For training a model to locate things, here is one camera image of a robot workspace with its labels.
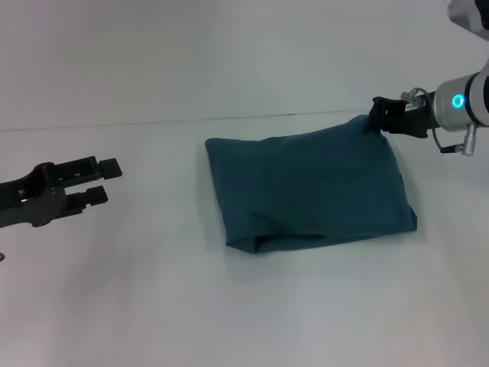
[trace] white table surface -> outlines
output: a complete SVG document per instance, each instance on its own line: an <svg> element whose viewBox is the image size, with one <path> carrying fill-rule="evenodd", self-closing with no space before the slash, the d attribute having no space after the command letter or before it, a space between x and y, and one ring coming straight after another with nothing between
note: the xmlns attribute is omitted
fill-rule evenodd
<svg viewBox="0 0 489 367"><path fill-rule="evenodd" d="M487 366L484 132L473 158L389 136L418 232L267 255L225 247L204 141L308 132L352 116L1 133L0 181L90 155L117 158L124 176L103 182L105 205L0 231L0 363Z"/></svg>

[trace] blue led light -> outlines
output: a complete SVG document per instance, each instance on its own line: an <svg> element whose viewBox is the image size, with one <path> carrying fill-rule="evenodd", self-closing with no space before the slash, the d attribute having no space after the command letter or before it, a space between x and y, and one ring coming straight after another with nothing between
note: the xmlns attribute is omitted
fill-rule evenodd
<svg viewBox="0 0 489 367"><path fill-rule="evenodd" d="M452 99L452 106L454 109L461 109L464 106L465 98L462 94L457 94Z"/></svg>

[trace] dark teal fabric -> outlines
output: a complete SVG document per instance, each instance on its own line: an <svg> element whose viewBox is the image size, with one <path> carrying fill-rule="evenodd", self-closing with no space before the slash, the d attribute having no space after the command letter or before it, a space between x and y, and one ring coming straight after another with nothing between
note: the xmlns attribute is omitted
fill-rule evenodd
<svg viewBox="0 0 489 367"><path fill-rule="evenodd" d="M206 141L228 246L295 250L416 231L387 139L367 116L303 135Z"/></svg>

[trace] white backdrop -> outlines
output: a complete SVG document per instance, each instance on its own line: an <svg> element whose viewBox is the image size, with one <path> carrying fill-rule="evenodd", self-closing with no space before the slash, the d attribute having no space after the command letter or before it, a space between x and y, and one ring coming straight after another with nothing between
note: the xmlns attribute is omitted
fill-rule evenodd
<svg viewBox="0 0 489 367"><path fill-rule="evenodd" d="M1 0L0 128L369 110L479 71L444 0Z"/></svg>
<svg viewBox="0 0 489 367"><path fill-rule="evenodd" d="M0 229L0 365L487 367L487 132L473 158L388 137L418 232L259 256L225 247L204 149L337 125L487 50L442 0L0 0L0 182L124 171L103 206Z"/></svg>

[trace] cable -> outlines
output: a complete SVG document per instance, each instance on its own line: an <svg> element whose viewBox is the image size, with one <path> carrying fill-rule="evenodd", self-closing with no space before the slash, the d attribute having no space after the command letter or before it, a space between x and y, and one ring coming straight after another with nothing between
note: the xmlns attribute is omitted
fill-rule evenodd
<svg viewBox="0 0 489 367"><path fill-rule="evenodd" d="M448 147L442 147L440 144L440 140L438 140L438 135L436 134L436 124L435 120L433 119L433 101L429 93L426 91L426 89L423 88L416 88L419 92L424 94L426 96L426 100L428 101L429 104L429 114L431 115L430 120L431 120L431 131L433 133L433 139L435 140L436 146L440 150L440 153L456 153L457 151L460 151L460 145L449 145Z"/></svg>

